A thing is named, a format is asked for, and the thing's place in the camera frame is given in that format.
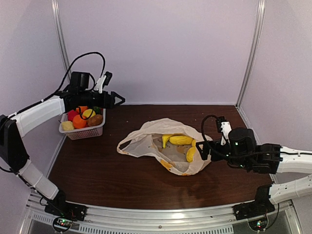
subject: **plastic bag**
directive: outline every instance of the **plastic bag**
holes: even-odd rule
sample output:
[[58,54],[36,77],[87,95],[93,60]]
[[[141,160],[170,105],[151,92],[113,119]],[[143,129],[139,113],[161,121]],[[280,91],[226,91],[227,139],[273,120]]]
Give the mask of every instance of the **plastic bag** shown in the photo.
[[[203,141],[201,133],[195,128],[169,118],[163,118],[146,122],[139,130],[131,132],[118,144],[117,152],[134,157],[153,156],[168,171],[179,176],[194,175],[211,162],[210,157],[205,161],[202,160],[198,150],[194,154],[193,161],[187,162],[185,154],[191,145],[177,146],[169,143],[168,147],[163,149],[163,134],[183,134],[194,138],[196,142]],[[129,141],[129,145],[123,149],[120,148],[122,144]]]

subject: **yellow fruit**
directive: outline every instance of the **yellow fruit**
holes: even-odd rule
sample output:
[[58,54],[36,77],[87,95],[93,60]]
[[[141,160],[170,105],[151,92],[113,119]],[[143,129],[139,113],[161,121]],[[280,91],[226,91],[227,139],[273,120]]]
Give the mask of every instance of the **yellow fruit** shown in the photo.
[[89,117],[91,118],[96,115],[96,112],[92,109],[88,109],[88,110],[85,110],[82,115],[86,118],[89,118]]
[[170,137],[169,141],[173,145],[190,145],[193,141],[193,138],[185,135],[179,135]]
[[186,153],[186,160],[188,162],[193,162],[193,157],[196,152],[196,147],[191,147]]
[[166,148],[166,144],[169,140],[170,137],[172,137],[174,134],[164,134],[162,135],[162,147],[165,149]]
[[196,147],[196,140],[195,139],[192,141],[192,147]]
[[70,130],[74,130],[75,129],[72,121],[62,122],[61,125],[62,125],[62,129],[64,131],[70,131]]

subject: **banana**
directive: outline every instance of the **banana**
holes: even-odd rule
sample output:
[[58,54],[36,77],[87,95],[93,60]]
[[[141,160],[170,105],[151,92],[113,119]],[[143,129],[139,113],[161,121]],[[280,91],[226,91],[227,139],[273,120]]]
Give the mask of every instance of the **banana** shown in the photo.
[[192,141],[192,147],[196,147],[196,140],[195,139]]
[[193,138],[186,135],[171,136],[169,141],[173,145],[190,145],[193,141]]
[[196,152],[196,147],[191,147],[186,153],[186,160],[188,162],[193,162],[193,157]]
[[162,135],[162,147],[165,149],[166,148],[166,144],[169,140],[170,137],[172,137],[174,134],[164,134]]

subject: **brown tabletop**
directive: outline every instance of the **brown tabletop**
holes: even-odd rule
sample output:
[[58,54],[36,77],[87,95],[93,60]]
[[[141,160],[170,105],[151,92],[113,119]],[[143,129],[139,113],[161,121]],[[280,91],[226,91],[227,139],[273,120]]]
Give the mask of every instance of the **brown tabletop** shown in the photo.
[[[153,157],[116,152],[118,143],[147,121],[168,117],[200,131],[208,114],[225,116],[232,128],[245,126],[234,106],[140,105],[107,110],[102,136],[66,139],[50,180],[66,192],[68,201],[114,208],[202,208],[254,199],[258,186],[271,184],[269,175],[232,169],[219,161],[196,175],[177,176]],[[220,138],[215,120],[206,122],[206,134]]]

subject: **white basket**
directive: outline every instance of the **white basket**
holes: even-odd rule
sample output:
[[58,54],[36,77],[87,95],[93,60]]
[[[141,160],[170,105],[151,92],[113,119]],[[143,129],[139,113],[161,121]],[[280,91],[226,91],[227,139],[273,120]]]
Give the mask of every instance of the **white basket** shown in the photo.
[[[99,137],[103,134],[103,125],[105,123],[105,115],[106,111],[103,109],[103,122],[94,127],[87,127],[87,128],[81,128],[81,129],[75,129],[70,131],[64,131],[62,128],[62,125],[59,125],[59,132],[66,134],[71,140],[78,140],[83,138],[89,138],[89,137]],[[62,115],[61,122],[67,121],[67,114]]]

